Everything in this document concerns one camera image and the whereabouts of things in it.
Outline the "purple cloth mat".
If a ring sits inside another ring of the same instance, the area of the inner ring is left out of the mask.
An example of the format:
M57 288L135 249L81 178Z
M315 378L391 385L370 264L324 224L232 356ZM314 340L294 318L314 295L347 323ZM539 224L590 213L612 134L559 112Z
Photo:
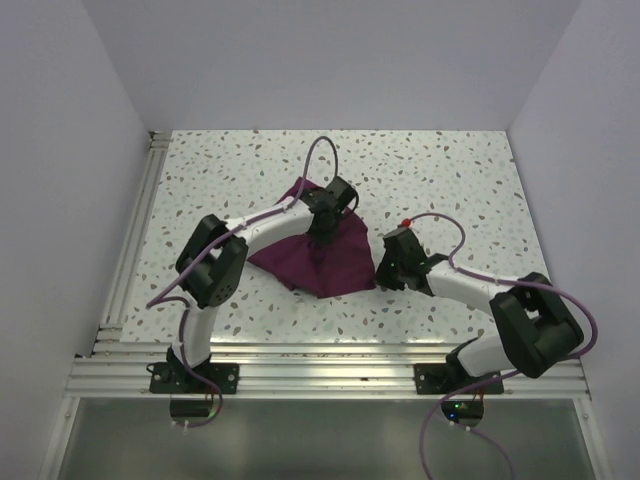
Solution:
M286 288L320 299L371 290L375 267L367 234L361 217L347 208L330 244L297 235L257 251L248 262Z

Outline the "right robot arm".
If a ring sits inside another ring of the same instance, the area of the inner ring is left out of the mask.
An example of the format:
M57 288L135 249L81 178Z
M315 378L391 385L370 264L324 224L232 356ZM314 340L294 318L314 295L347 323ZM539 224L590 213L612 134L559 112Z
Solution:
M418 372L431 392L468 392L503 370L538 378L584 341L578 322L541 274L497 282L483 281L475 271L465 275L451 266L448 256L427 255L407 227L385 235L383 245L378 285L457 301L489 315L497 327L495 335L471 339L443 363Z

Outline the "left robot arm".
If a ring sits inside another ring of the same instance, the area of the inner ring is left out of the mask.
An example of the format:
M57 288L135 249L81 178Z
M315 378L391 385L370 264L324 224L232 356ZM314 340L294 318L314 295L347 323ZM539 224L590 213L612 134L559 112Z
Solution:
M210 337L219 307L235 293L245 263L279 241L306 236L313 246L330 244L346 219L356 190L341 177L326 187L307 187L270 208L224 221L214 215L197 225L176 263L179 286L189 295L189 313L173 344L178 359L172 379L185 392L208 379Z

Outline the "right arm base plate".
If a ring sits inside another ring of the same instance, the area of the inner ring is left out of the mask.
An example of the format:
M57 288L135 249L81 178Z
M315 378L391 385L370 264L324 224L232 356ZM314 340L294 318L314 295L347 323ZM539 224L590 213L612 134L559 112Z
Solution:
M418 395L445 395L500 375L499 372L490 372L481 377L472 377L462 367L452 367L446 363L417 363L413 365L413 371Z

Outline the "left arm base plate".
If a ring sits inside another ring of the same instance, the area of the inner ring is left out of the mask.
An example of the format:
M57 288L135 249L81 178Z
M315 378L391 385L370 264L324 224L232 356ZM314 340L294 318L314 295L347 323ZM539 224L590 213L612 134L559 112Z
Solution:
M178 365L175 373L166 362L151 363L146 366L151 374L149 391L153 394L203 394L212 393L213 388L206 382L189 374ZM215 384L223 395L233 395L237 391L240 367L236 363L207 363L194 367L195 373Z

